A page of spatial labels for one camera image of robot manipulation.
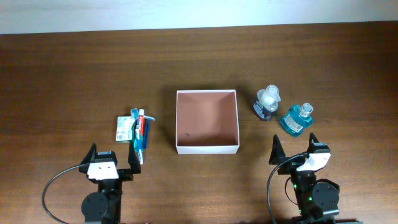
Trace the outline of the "dark blue soap bottle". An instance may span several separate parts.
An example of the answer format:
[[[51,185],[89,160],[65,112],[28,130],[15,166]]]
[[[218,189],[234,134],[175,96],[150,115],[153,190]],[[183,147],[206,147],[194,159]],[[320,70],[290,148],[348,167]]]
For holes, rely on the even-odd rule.
[[[281,101],[279,89],[275,85],[269,85],[257,92],[253,109],[257,117],[263,121],[269,121],[272,114],[277,111]]]

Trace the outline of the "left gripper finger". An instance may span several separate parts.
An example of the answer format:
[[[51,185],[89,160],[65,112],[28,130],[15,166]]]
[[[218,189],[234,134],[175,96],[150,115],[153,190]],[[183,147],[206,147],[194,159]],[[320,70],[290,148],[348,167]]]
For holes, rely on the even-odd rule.
[[[80,164],[89,164],[91,161],[95,160],[96,157],[96,144],[93,143],[90,147],[90,150],[86,154],[86,156],[83,158]]]
[[[133,142],[129,143],[128,164],[130,165],[133,174],[141,173],[141,165],[137,158]]]

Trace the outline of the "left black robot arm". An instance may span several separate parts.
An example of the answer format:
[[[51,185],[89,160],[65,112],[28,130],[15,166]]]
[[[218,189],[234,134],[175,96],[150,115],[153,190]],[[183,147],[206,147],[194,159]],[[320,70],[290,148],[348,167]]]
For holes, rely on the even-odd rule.
[[[127,157],[130,168],[118,169],[117,157],[113,151],[98,152],[96,144],[80,163],[79,171],[96,184],[96,192],[87,195],[81,203],[85,223],[118,224],[121,222],[121,202],[123,182],[130,182],[135,174],[141,173],[134,143],[129,143]]]

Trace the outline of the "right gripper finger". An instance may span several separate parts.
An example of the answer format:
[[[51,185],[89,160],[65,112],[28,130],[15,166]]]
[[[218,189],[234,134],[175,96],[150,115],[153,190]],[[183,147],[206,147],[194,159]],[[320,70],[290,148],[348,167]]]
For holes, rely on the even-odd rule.
[[[307,152],[308,152],[308,153],[314,153],[316,150],[318,150],[318,148],[320,147],[320,146],[318,145],[318,143],[319,143],[319,141],[318,141],[318,139],[316,138],[315,134],[314,134],[314,133],[310,133],[310,136],[309,136],[309,145],[308,145]]]
[[[278,135],[273,136],[272,150],[269,159],[269,165],[279,165],[286,159],[284,149],[280,143]]]

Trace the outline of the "teal Listerine mouthwash bottle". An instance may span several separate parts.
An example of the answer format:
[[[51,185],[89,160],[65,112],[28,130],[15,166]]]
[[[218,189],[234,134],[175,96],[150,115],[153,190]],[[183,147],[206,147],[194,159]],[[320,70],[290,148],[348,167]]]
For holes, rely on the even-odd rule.
[[[313,106],[310,103],[292,105],[287,114],[280,120],[283,130],[293,137],[298,137],[313,124],[311,113]]]

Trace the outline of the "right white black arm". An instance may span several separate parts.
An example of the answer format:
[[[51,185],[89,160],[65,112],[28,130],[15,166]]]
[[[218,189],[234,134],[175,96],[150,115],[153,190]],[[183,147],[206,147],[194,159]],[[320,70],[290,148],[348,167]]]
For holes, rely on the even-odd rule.
[[[335,223],[340,186],[328,179],[317,179],[315,173],[323,169],[331,157],[330,148],[311,133],[306,151],[287,157],[277,135],[273,136],[270,165],[275,165],[267,180],[267,206],[273,223],[271,209],[271,180],[275,173],[290,175],[300,216],[293,223]]]

